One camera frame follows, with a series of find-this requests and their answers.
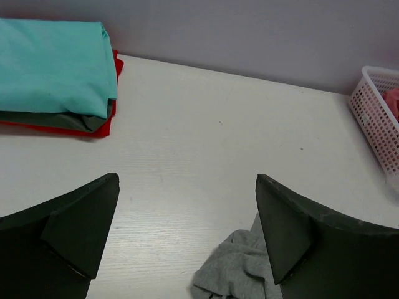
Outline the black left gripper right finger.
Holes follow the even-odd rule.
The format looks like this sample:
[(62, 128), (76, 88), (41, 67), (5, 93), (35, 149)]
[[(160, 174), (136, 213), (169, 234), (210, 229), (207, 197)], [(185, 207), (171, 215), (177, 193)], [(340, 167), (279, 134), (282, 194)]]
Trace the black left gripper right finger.
[(284, 298), (397, 298), (398, 230), (337, 212), (260, 174), (256, 202)]

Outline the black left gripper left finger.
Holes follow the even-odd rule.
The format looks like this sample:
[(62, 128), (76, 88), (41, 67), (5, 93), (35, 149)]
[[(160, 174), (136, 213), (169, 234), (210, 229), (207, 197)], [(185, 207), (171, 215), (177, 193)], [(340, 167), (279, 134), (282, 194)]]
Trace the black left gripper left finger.
[(85, 298), (97, 276), (120, 193), (108, 173), (1, 218), (1, 298)]

